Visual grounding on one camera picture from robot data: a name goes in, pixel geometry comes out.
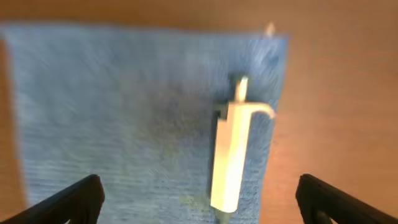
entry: wooden table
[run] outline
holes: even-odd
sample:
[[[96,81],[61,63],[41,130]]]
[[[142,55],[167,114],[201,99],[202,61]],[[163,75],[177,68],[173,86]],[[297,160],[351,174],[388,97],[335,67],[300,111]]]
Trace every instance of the wooden table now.
[[[95,22],[291,36],[261,223],[302,223],[309,172],[398,216],[398,1],[13,0],[0,21]],[[0,61],[4,62],[4,47]],[[0,66],[0,220],[24,208],[10,89]]]

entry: blue cloth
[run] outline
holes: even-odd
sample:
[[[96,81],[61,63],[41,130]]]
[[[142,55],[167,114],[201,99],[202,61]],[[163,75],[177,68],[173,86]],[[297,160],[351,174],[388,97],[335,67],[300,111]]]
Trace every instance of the blue cloth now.
[[[287,40],[112,27],[11,25],[10,53],[27,196],[37,203],[101,177],[98,223],[214,223],[211,121],[249,75],[248,99],[277,108]],[[230,223],[258,223],[273,121],[251,123]]]

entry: yellow object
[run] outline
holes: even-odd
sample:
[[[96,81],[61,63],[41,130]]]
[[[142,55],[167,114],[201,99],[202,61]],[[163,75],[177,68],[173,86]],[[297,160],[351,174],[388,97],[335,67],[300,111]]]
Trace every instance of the yellow object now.
[[[247,89],[248,78],[243,77],[236,85],[235,101],[228,103],[226,120],[220,118],[217,124],[210,204],[227,213],[238,208],[251,115],[260,111],[275,116],[266,103],[245,102]]]

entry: brown wooden surface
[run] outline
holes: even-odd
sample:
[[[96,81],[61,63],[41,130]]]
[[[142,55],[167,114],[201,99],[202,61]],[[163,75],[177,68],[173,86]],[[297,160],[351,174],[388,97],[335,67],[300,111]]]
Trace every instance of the brown wooden surface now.
[[[398,216],[398,1],[13,0],[1,4],[5,19],[224,31],[273,20],[291,40],[261,223],[302,223],[294,192],[304,172]],[[0,218],[24,201],[4,81]]]

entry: faded patch on cloth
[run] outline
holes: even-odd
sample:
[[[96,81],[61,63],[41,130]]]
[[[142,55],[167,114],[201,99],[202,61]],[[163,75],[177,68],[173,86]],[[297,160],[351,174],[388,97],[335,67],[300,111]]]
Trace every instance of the faded patch on cloth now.
[[[287,41],[111,27],[7,26],[27,196],[37,203],[88,174],[106,200],[98,223],[214,223],[208,198],[213,106],[229,76],[277,107]],[[258,223],[273,121],[255,115],[239,209]]]

